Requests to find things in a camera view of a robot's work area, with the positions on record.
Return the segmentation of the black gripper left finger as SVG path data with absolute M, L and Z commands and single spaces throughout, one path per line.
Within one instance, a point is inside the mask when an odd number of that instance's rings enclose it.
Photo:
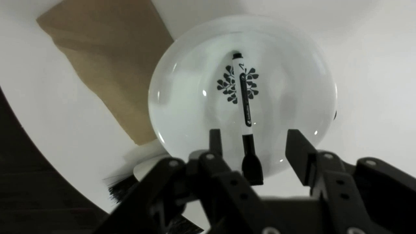
M 190 202 L 200 202 L 210 234 L 260 234 L 266 228 L 264 203 L 252 188 L 262 182 L 253 137 L 243 142 L 243 171 L 231 171 L 222 159 L 221 132 L 209 133 L 209 149 L 187 162 L 162 159 L 143 180 L 128 177 L 110 188 L 115 210 L 93 234 L 174 234 L 186 220 Z

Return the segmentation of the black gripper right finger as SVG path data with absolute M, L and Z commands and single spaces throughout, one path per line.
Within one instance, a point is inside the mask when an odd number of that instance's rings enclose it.
M 297 129 L 284 155 L 318 203 L 322 234 L 416 234 L 416 178 L 377 158 L 348 164 L 317 150 Z

